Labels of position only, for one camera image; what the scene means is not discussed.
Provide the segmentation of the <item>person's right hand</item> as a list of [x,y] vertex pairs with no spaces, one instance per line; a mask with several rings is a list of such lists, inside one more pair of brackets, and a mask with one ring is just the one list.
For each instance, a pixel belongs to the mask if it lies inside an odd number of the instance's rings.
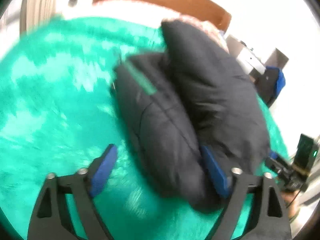
[[289,192],[289,191],[281,192],[281,196],[285,202],[290,220],[294,220],[300,211],[300,206],[297,202],[298,195],[299,195],[299,190],[294,192]]

